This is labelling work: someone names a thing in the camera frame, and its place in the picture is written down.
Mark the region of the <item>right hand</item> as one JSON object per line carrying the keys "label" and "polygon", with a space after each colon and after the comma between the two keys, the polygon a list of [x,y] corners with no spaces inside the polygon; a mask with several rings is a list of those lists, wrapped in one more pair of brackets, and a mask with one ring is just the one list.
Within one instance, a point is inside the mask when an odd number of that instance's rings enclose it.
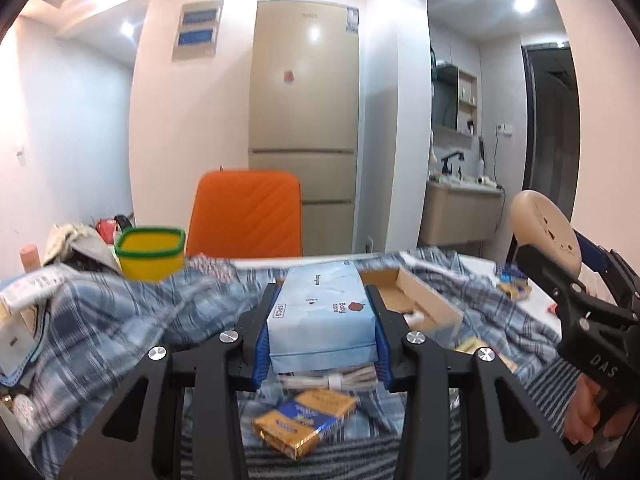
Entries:
{"label": "right hand", "polygon": [[[600,410],[597,396],[601,386],[584,374],[580,374],[574,393],[570,397],[565,422],[564,437],[571,444],[589,444],[594,436],[594,428],[600,422]],[[634,419],[637,405],[630,404],[621,408],[605,424],[603,435],[608,439],[617,439],[627,430]]]}

